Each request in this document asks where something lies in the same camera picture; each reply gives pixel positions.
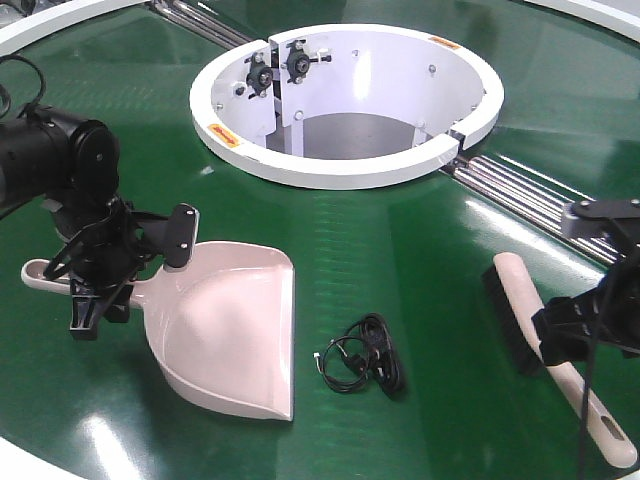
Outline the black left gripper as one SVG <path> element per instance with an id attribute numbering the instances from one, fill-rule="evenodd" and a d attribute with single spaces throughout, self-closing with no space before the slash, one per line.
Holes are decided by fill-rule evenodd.
<path id="1" fill-rule="evenodd" d="M 72 279 L 69 332 L 74 340 L 95 341 L 102 317 L 111 323 L 129 321 L 133 292 L 129 282 L 164 253 L 168 217 L 138 210 L 115 195 L 101 213 L 63 207 L 53 218 L 58 228 L 67 231 L 64 247 L 49 260 L 43 277 Z"/>

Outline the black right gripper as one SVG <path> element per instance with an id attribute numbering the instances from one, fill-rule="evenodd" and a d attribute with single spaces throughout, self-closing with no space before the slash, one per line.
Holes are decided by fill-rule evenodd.
<path id="1" fill-rule="evenodd" d="M 596 288 L 576 297 L 554 297 L 533 315 L 532 322 L 546 366 L 585 361 L 594 337 L 619 349 L 626 359 L 639 356 L 636 287 L 614 294 L 608 306 L 604 304 L 604 294 Z"/>

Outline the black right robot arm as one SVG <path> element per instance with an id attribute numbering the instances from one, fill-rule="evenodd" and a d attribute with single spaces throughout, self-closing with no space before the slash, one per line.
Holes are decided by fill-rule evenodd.
<path id="1" fill-rule="evenodd" d="M 618 255 L 596 287 L 554 297 L 532 317 L 546 366 L 585 361 L 594 342 L 639 355 L 639 230 L 612 220 L 604 233 Z"/>

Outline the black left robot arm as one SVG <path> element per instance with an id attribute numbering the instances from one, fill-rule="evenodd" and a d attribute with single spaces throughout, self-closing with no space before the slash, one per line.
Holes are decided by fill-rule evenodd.
<path id="1" fill-rule="evenodd" d="M 169 219 L 119 195 L 118 162 L 118 140 L 98 120 L 29 106 L 1 126 L 1 214 L 43 198 L 64 243 L 43 276 L 68 277 L 76 340 L 96 339 L 101 319 L 128 321 L 132 281 L 163 252 Z"/>

